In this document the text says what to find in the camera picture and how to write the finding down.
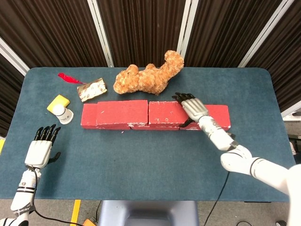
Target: blue tabletop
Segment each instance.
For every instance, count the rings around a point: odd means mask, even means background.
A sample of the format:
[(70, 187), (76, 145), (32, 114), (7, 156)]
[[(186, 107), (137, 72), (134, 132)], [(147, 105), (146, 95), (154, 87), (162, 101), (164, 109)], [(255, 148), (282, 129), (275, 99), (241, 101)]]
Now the blue tabletop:
[[(270, 74), (260, 68), (183, 68), (159, 96), (113, 90), (123, 68), (33, 68), (24, 80), (7, 140), (0, 155), (0, 198), (12, 198), (36, 130), (59, 124), (47, 111), (61, 94), (70, 100), (71, 123), (52, 148), (61, 157), (42, 171), (37, 198), (99, 200), (215, 200), (227, 171), (202, 131), (89, 130), (80, 126), (83, 103), (76, 84), (57, 76), (64, 72), (83, 82), (102, 77), (108, 92), (86, 103), (104, 100), (168, 101), (175, 92), (192, 93), (205, 104), (228, 105), (230, 132), (253, 157), (284, 167), (294, 164)], [(230, 173), (221, 200), (287, 201), (286, 195), (247, 175)]]

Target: white cup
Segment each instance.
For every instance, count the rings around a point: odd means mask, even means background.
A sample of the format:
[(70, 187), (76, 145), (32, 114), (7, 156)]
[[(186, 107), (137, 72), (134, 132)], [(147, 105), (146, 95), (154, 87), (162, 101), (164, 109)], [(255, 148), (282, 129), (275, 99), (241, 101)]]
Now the white cup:
[(73, 112), (65, 108), (63, 105), (55, 105), (52, 112), (63, 125), (68, 124), (73, 119)]

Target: red tassel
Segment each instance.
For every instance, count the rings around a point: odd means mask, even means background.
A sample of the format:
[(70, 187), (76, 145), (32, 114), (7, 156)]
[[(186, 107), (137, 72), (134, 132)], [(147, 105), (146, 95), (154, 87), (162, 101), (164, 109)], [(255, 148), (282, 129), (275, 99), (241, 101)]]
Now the red tassel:
[(69, 82), (69, 83), (85, 84), (85, 83), (83, 83), (83, 82), (81, 82), (81, 81), (79, 81), (79, 80), (77, 80), (77, 79), (75, 79), (75, 78), (73, 78), (69, 75), (66, 75), (64, 73), (59, 73), (57, 76), (62, 78), (64, 81)]

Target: floor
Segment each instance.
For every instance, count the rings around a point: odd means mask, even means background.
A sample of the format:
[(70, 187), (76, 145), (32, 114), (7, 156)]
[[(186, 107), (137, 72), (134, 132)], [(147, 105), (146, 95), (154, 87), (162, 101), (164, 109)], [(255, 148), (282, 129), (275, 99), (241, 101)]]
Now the floor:
[[(285, 122), (287, 132), (301, 135), (301, 122)], [(71, 220), (74, 200), (37, 200), (37, 210), (44, 216)], [(95, 218), (95, 211), (99, 201), (82, 200), (80, 203), (77, 222), (83, 224), (87, 218)], [(200, 226), (204, 225), (214, 202), (198, 202)], [(0, 219), (14, 217), (10, 211), (11, 200), (0, 200)], [(253, 226), (274, 226), (277, 220), (286, 220), (289, 204), (285, 202), (273, 203), (245, 203), (218, 202), (207, 226), (235, 226), (238, 221), (246, 220)], [(35, 213), (30, 215), (30, 226), (63, 226), (64, 223), (44, 220)]]

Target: brown teddy bear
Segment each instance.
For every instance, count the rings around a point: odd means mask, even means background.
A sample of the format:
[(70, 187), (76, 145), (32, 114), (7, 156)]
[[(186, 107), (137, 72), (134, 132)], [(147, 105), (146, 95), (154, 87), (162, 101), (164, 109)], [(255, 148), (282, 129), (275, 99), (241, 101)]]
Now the brown teddy bear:
[(115, 92), (119, 94), (143, 91), (158, 95), (167, 86), (168, 80), (174, 77), (184, 67), (181, 55), (173, 50), (165, 53), (165, 63), (156, 68), (148, 64), (143, 71), (136, 65), (130, 65), (126, 70), (116, 76)]

